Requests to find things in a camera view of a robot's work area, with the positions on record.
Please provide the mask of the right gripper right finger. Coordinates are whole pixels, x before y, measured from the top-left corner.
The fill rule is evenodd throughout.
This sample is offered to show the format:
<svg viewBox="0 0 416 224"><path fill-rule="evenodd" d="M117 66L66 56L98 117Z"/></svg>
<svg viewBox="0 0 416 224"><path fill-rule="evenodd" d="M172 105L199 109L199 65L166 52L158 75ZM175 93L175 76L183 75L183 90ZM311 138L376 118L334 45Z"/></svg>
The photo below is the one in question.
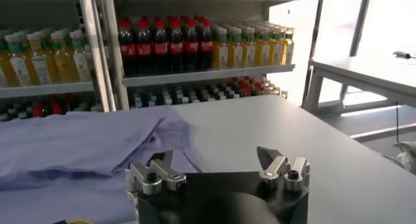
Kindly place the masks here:
<svg viewBox="0 0 416 224"><path fill-rule="evenodd" d="M297 157L291 162L279 151L266 147L257 147L257 157L263 169L259 172L261 183L269 190L277 190L280 182L290 192L309 188L310 163L307 158Z"/></svg>

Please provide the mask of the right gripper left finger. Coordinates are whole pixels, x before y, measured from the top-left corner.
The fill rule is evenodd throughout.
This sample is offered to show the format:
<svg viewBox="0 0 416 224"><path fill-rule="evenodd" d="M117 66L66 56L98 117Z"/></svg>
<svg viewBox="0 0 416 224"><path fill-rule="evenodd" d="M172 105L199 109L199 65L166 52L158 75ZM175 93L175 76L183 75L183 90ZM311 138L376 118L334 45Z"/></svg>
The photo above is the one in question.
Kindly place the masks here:
<svg viewBox="0 0 416 224"><path fill-rule="evenodd" d="M157 195L163 188L181 192L187 185L187 176L172 169L173 151L153 156L148 165L132 162L125 170L126 191L130 194Z"/></svg>

